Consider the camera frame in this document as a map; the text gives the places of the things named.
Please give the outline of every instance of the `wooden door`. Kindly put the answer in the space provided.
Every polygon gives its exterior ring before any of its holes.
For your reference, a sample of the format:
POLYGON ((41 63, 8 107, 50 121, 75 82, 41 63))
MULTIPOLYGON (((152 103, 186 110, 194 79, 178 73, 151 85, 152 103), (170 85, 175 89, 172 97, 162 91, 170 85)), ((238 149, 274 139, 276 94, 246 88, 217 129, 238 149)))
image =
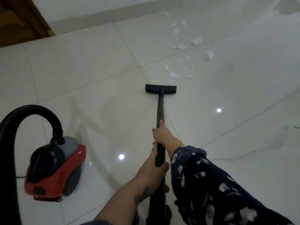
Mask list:
POLYGON ((0 0, 0 47, 53 35, 31 0, 0 0))

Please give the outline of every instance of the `vacuum wand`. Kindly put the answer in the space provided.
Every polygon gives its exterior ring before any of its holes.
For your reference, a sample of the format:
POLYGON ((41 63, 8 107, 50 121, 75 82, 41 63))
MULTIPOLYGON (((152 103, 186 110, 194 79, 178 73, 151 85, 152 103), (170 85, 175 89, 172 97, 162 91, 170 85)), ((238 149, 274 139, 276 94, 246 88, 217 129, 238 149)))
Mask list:
MULTIPOLYGON (((175 94, 177 87, 167 85, 146 84, 145 88, 146 92, 148 93, 158 94, 156 128, 159 128, 159 121, 162 120, 164 122, 163 95, 175 94)), ((156 166, 160 167, 165 161, 165 148, 161 144, 158 144, 157 156, 155 159, 156 166)), ((152 196, 150 196, 150 204, 146 225, 152 225, 157 223, 168 225, 170 224, 171 216, 171 210, 168 206, 166 206, 166 179, 163 178, 159 188, 152 196)))

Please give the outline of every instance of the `vacuum cleaner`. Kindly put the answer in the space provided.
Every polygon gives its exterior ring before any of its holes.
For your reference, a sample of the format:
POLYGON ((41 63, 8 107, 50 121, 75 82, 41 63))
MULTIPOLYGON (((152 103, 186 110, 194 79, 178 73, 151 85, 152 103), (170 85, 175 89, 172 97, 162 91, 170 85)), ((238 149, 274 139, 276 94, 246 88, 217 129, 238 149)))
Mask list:
POLYGON ((5 200, 3 215, 9 217, 10 224, 20 224, 18 206, 14 144, 20 123, 30 115, 40 115, 52 126, 50 143, 36 149, 30 158, 24 189, 25 192, 40 201, 61 201, 75 190, 81 164, 85 160, 84 145, 69 136, 63 137, 62 125, 58 117, 49 109, 38 105, 19 107, 10 112, 0 123, 0 149, 2 152, 3 193, 9 197, 5 200))
MULTIPOLYGON (((162 120, 164 122, 163 95, 175 94, 177 87, 146 84, 145 89, 148 93, 158 94, 156 128, 159 128, 159 121, 162 120)), ((156 166, 160 167, 164 162, 166 162, 166 150, 161 144, 158 144, 157 156, 155 159, 156 166)), ((169 225, 171 217, 171 209, 166 205, 166 179, 163 178, 159 188, 152 196, 150 196, 146 225, 169 225)))

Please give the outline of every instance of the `white cable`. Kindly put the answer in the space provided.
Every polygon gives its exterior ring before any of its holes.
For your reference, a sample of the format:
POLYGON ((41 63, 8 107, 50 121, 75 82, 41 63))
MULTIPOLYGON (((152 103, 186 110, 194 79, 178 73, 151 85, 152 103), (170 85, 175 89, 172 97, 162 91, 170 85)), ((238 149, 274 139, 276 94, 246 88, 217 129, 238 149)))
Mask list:
POLYGON ((288 126, 288 127, 285 127, 284 128, 284 132, 281 133, 279 136, 275 137, 273 143, 271 145, 267 146, 267 147, 255 149, 253 151, 250 151, 250 152, 248 152, 248 153, 246 153, 244 155, 237 156, 237 157, 232 157, 232 158, 229 158, 229 157, 216 158, 216 159, 212 159, 212 160, 239 160, 239 159, 243 159, 243 158, 247 157, 248 155, 250 155, 250 154, 252 154, 254 152, 257 152, 257 151, 268 151, 268 150, 272 150, 272 149, 278 148, 278 147, 280 147, 283 144, 286 132, 289 131, 292 128, 300 129, 300 127, 298 127, 298 126, 288 126))

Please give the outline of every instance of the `person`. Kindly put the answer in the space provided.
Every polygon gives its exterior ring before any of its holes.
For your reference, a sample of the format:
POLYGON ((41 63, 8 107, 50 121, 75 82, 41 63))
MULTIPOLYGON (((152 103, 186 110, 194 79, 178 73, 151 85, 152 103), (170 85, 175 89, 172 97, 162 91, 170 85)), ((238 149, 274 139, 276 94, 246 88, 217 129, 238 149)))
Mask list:
POLYGON ((136 176, 111 197, 93 221, 84 225, 132 225, 137 206, 158 189, 170 166, 165 162, 156 167, 157 143, 163 145, 170 157, 172 187, 177 198, 174 203, 186 224, 293 224, 253 198, 207 159, 204 150, 185 146, 163 121, 152 132, 152 152, 136 176))

